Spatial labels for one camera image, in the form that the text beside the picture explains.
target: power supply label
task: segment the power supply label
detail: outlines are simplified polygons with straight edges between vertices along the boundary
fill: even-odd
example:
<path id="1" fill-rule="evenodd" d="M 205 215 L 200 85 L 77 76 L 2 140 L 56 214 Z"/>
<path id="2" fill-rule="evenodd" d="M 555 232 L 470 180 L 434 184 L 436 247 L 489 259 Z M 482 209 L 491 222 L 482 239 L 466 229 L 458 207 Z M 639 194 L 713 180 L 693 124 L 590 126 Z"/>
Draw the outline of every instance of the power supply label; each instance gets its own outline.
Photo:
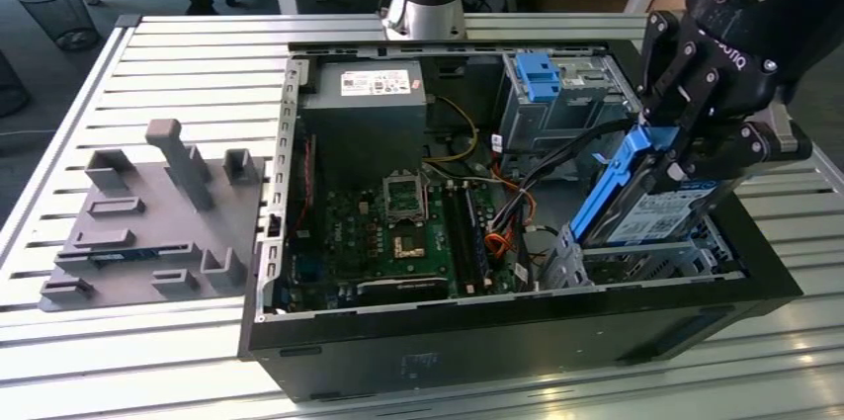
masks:
<path id="1" fill-rule="evenodd" d="M 688 182 L 678 191 L 645 195 L 609 235 L 606 242 L 638 242 L 663 239 L 684 222 L 692 212 L 692 204 L 705 198 L 714 188 L 714 181 Z"/>
<path id="2" fill-rule="evenodd" d="M 342 96 L 386 96 L 411 92 L 406 69 L 347 71 L 340 75 L 340 81 Z"/>

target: circuit board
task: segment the circuit board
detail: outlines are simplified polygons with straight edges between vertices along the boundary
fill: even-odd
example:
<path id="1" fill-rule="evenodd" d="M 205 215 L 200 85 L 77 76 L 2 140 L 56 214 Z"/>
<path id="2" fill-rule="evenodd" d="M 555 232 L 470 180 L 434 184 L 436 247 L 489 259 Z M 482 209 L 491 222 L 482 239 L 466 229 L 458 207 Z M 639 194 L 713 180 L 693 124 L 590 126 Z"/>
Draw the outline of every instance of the circuit board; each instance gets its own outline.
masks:
<path id="1" fill-rule="evenodd" d="M 400 279 L 446 279 L 448 297 L 466 295 L 459 286 L 459 271 L 451 250 L 443 199 L 446 185 L 420 189 L 422 217 L 395 220 L 387 209 L 412 214 L 414 188 L 406 181 L 392 192 L 371 188 L 327 195 L 322 254 L 302 254 L 296 261 L 296 279 L 306 309 L 342 307 L 351 285 L 366 281 Z M 471 187 L 474 215 L 485 222 L 494 214 L 491 193 L 486 185 Z M 486 294 L 511 290 L 513 274 L 498 267 L 489 274 Z"/>

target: yellow cable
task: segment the yellow cable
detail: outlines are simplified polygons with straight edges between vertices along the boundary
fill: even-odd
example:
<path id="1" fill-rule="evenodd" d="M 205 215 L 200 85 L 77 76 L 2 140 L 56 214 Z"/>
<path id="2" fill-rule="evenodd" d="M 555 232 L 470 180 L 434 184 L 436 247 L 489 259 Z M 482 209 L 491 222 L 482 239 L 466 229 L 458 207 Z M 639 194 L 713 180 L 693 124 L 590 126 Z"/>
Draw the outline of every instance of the yellow cable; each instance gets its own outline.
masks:
<path id="1" fill-rule="evenodd" d="M 430 158 L 422 158 L 422 161 L 442 163 L 446 161 L 459 160 L 473 154 L 473 151 L 475 151 L 475 147 L 477 147 L 477 128 L 475 128 L 475 123 L 473 122 L 473 119 L 470 118 L 469 114 L 463 112 L 463 109 L 461 109 L 461 106 L 458 106 L 451 99 L 442 96 L 436 96 L 436 99 L 440 99 L 442 101 L 444 101 L 446 104 L 448 104 L 454 108 L 454 110 L 458 111 L 461 116 L 463 116 L 463 119 L 466 119 L 466 122 L 469 123 L 470 127 L 473 128 L 473 142 L 470 143 L 469 149 L 463 153 L 459 153 L 451 156 L 432 156 Z"/>

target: motherboard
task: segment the motherboard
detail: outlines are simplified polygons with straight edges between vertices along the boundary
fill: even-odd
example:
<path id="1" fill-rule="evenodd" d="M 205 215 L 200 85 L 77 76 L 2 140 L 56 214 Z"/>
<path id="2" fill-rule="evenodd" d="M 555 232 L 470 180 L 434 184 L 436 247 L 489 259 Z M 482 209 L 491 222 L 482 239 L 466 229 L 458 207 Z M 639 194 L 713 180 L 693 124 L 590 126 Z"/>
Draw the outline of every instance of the motherboard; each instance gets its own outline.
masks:
<path id="1" fill-rule="evenodd" d="M 486 184 L 432 184 L 406 171 L 376 188 L 330 192 L 320 250 L 294 255 L 296 310 L 510 292 L 513 274 L 482 244 L 493 213 Z"/>

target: floor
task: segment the floor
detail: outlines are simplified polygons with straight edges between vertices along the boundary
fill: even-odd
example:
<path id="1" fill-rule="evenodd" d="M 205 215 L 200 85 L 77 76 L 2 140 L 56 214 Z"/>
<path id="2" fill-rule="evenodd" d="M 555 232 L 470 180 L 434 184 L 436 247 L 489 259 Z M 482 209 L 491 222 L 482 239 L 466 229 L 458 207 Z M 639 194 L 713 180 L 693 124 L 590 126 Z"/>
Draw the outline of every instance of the floor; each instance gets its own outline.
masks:
<path id="1" fill-rule="evenodd" d="M 239 0 L 247 8 L 229 8 L 216 0 L 221 14 L 275 14 L 275 0 Z M 300 0 L 302 12 L 350 11 L 359 0 Z M 107 37 L 115 19 L 123 14 L 181 15 L 187 0 L 103 0 L 89 7 L 100 34 Z M 24 189 L 29 175 L 51 141 L 49 133 L 2 135 L 18 130 L 55 129 L 63 119 L 99 48 L 61 52 L 44 35 L 16 0 L 0 0 L 0 50 L 14 67 L 33 102 L 16 115 L 0 119 L 0 224 Z M 794 119 L 824 149 L 832 161 L 844 165 L 844 86 L 840 69 L 844 48 L 838 48 L 804 78 L 792 104 Z"/>

